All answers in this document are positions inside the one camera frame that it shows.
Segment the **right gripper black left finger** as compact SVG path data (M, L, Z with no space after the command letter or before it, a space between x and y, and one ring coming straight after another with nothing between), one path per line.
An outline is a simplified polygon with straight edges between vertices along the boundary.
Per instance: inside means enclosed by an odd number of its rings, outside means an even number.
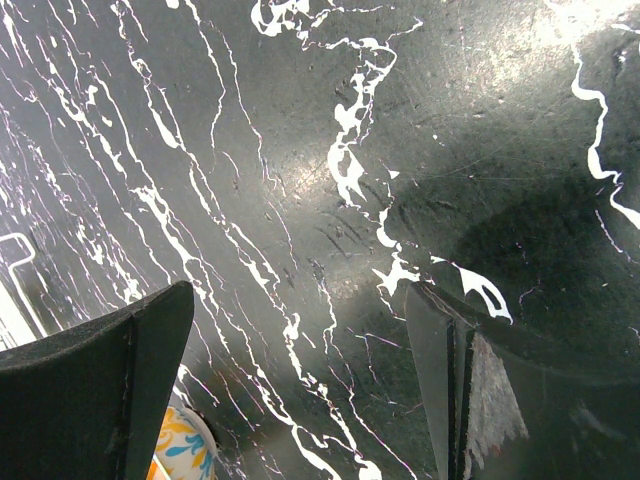
M2 352L2 478L145 478L193 317L179 281Z

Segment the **orange flower bowl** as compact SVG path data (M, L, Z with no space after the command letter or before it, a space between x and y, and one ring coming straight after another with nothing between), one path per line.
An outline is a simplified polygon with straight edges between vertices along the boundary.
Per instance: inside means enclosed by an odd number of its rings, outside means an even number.
M190 408L168 406L146 480L214 480L217 455L204 418Z

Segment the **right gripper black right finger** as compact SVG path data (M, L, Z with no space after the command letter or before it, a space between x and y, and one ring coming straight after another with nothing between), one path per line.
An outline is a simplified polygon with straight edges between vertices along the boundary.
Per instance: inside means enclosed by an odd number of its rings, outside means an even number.
M564 349L426 282L404 302L441 479L635 479L639 370Z

